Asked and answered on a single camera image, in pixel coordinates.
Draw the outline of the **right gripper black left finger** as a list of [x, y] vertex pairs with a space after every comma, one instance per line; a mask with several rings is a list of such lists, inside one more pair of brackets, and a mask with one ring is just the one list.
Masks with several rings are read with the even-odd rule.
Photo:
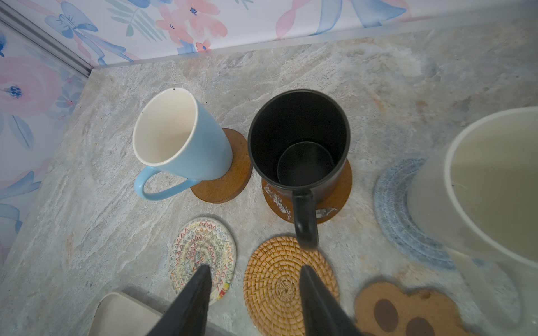
[[204, 335], [210, 303], [210, 266], [200, 266], [147, 335]]

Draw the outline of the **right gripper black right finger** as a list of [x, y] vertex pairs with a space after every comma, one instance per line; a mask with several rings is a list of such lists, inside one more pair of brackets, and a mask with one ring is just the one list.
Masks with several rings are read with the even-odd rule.
[[306, 335], [361, 335], [309, 265], [301, 268], [299, 289]]

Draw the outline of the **woven rattan round coaster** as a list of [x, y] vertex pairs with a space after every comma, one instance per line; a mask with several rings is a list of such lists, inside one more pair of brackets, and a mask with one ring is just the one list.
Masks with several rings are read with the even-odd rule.
[[296, 238], [270, 238], [253, 252], [245, 271], [245, 305], [263, 335], [305, 335], [299, 279], [301, 268], [311, 266], [336, 300], [335, 274], [319, 251], [301, 249]]

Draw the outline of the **clear patterned glass coaster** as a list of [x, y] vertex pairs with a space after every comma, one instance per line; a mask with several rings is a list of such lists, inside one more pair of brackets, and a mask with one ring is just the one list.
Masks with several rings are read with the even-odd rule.
[[208, 265], [212, 279], [210, 305], [213, 305], [231, 287], [236, 261], [237, 248], [229, 229], [215, 218], [195, 218], [179, 231], [172, 243], [172, 288], [180, 294], [196, 270]]

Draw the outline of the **matte brown wooden coaster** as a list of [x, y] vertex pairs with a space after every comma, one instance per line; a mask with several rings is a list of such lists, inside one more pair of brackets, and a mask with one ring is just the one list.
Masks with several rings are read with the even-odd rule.
[[224, 128], [223, 131], [233, 151], [230, 169], [220, 179], [203, 181], [191, 187], [197, 198], [212, 204], [222, 204], [237, 197], [247, 186], [253, 169], [246, 138], [229, 128]]

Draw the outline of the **black mug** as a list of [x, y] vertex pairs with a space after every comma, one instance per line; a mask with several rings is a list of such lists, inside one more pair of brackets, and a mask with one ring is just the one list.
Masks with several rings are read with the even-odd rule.
[[319, 245], [316, 206], [336, 189], [350, 148], [350, 125], [330, 96], [309, 89], [283, 92], [266, 102], [248, 134], [252, 165], [291, 200], [299, 246]]

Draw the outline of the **white and blue mug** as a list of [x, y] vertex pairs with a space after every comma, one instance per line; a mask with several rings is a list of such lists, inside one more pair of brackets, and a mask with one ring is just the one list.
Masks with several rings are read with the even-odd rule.
[[[189, 91], [169, 88], [142, 109], [133, 131], [133, 151], [145, 168], [135, 179], [138, 196], [159, 201], [203, 182], [220, 179], [231, 168], [233, 151], [213, 115]], [[146, 182], [166, 172], [185, 178], [158, 193]]]

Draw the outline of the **cream mug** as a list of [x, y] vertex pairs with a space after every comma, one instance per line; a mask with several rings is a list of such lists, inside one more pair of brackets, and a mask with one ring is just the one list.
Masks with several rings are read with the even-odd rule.
[[[415, 224], [440, 242], [484, 315], [506, 335], [537, 334], [537, 108], [493, 113], [433, 153], [413, 178]], [[514, 282], [513, 320], [474, 260], [497, 263]]]

